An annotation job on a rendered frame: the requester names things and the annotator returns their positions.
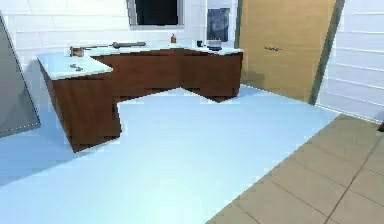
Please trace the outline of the framed blue wall picture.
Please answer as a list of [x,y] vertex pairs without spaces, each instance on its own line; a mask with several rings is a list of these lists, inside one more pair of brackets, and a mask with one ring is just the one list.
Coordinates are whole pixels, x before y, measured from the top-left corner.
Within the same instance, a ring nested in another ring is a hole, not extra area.
[[207,12],[207,39],[228,41],[229,8],[214,8]]

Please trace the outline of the grey pot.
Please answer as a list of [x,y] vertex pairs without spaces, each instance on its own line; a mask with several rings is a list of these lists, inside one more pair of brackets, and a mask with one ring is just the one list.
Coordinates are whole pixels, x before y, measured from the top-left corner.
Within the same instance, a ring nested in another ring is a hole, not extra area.
[[222,41],[220,39],[208,40],[207,47],[212,51],[219,51],[222,49]]

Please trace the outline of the brown kitchen counter cabinet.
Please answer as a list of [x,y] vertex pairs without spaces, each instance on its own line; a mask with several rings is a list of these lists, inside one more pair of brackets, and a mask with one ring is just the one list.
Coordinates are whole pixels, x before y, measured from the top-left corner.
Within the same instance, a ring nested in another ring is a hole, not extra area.
[[37,56],[73,152],[120,137],[120,102],[176,88],[215,102],[236,97],[242,59],[241,49],[176,44],[94,48],[82,57],[64,52]]

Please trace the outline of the grey fridge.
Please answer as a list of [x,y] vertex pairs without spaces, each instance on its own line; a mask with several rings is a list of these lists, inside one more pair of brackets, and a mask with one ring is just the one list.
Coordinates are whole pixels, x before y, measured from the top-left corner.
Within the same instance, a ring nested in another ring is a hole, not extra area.
[[36,107],[0,11],[0,138],[40,126]]

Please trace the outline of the dark window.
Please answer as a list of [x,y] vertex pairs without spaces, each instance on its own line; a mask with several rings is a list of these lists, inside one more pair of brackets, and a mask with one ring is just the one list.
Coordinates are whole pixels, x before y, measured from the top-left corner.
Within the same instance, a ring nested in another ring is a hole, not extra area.
[[133,27],[180,27],[184,25],[184,0],[126,0]]

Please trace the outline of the light wooden room door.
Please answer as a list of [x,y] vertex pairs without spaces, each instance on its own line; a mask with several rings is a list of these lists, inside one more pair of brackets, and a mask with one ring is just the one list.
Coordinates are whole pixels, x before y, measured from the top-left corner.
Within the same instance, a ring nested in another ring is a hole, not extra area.
[[[241,81],[309,102],[336,0],[243,0]],[[279,47],[280,51],[266,50]]]

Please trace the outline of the grey sink faucet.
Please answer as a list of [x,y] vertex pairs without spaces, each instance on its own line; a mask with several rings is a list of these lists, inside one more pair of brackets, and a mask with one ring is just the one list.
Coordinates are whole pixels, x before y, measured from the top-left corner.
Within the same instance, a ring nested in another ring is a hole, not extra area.
[[90,47],[86,47],[86,48],[99,48],[99,47],[113,47],[115,49],[119,49],[119,48],[122,48],[122,47],[143,47],[143,46],[146,46],[146,42],[132,42],[132,43],[128,43],[128,42],[113,42],[112,44],[107,44],[107,45],[93,45],[93,46],[90,46]]

